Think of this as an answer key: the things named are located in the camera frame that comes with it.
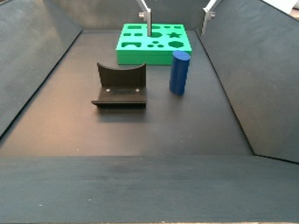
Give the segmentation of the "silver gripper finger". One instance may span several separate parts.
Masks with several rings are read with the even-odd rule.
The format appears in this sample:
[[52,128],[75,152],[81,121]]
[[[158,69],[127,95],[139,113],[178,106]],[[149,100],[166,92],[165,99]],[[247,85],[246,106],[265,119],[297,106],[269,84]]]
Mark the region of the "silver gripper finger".
[[138,16],[146,21],[147,23],[147,36],[153,36],[153,10],[149,8],[146,4],[146,0],[137,0],[138,5],[142,9]]
[[217,8],[218,1],[219,0],[210,0],[209,4],[203,7],[203,21],[201,26],[201,35],[203,35],[206,32],[209,21],[215,18],[214,9]]

